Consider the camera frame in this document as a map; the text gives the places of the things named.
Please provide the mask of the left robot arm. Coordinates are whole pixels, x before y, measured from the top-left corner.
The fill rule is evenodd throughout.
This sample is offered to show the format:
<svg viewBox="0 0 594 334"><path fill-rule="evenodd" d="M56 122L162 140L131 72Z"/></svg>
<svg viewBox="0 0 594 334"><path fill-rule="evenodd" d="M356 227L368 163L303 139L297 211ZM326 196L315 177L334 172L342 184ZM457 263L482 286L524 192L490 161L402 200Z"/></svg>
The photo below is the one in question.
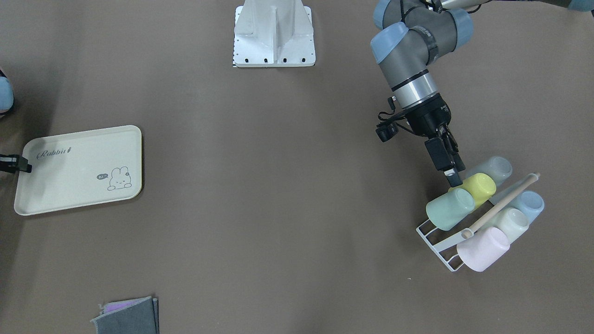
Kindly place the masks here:
<svg viewBox="0 0 594 334"><path fill-rule="evenodd" d="M488 148L593 169L591 0L381 0L373 18L381 141L422 138L451 187Z"/></svg>

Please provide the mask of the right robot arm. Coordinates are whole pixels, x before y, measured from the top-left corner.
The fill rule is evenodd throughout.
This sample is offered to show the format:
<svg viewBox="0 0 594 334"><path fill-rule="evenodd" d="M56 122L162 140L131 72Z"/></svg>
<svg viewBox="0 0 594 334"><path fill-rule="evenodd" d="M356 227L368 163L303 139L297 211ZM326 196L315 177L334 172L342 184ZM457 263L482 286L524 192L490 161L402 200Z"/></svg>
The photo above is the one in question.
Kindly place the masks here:
<svg viewBox="0 0 594 334"><path fill-rule="evenodd" d="M0 117L3 118L13 111L13 86L4 70L0 70ZM1 154L0 170L5 173L31 173L32 165L18 154Z"/></svg>

